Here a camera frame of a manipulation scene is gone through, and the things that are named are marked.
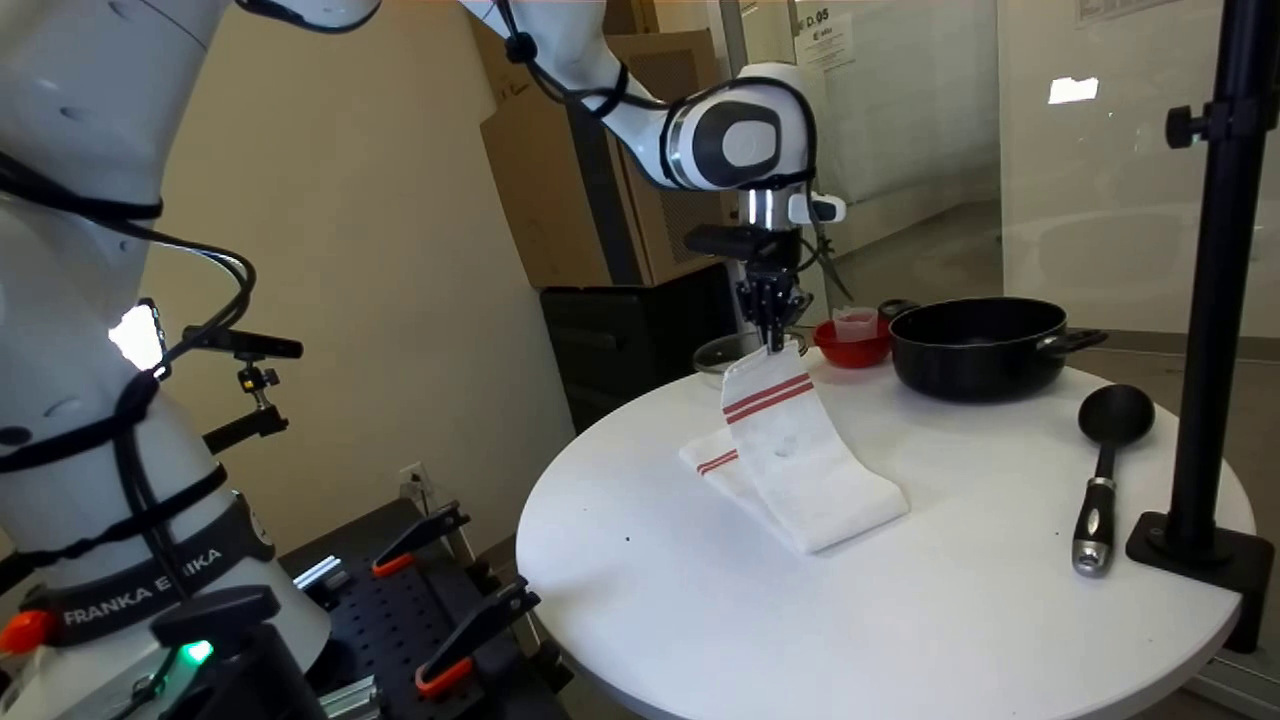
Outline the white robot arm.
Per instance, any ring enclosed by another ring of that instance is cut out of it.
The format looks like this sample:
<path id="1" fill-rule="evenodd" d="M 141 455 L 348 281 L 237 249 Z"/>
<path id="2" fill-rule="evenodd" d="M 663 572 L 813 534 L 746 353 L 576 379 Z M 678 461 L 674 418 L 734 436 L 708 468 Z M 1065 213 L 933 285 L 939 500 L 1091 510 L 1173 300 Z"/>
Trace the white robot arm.
<path id="1" fill-rule="evenodd" d="M 159 234 L 159 180 L 231 10 L 351 32 L 382 0 L 0 0 L 0 479 L 4 720 L 107 720 L 163 677 L 150 620 L 258 586 L 284 657 L 328 617 L 295 593 L 188 418 L 159 393 L 184 344 L 126 350 Z"/>

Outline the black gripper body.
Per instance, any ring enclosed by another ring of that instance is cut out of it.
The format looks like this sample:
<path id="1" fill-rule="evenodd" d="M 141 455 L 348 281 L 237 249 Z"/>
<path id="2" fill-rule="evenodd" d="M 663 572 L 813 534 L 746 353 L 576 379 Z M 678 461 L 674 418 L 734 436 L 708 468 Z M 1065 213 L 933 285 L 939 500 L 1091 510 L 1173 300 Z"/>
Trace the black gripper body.
<path id="1" fill-rule="evenodd" d="M 802 308 L 797 234 L 746 234 L 739 300 L 746 315 L 797 315 Z"/>

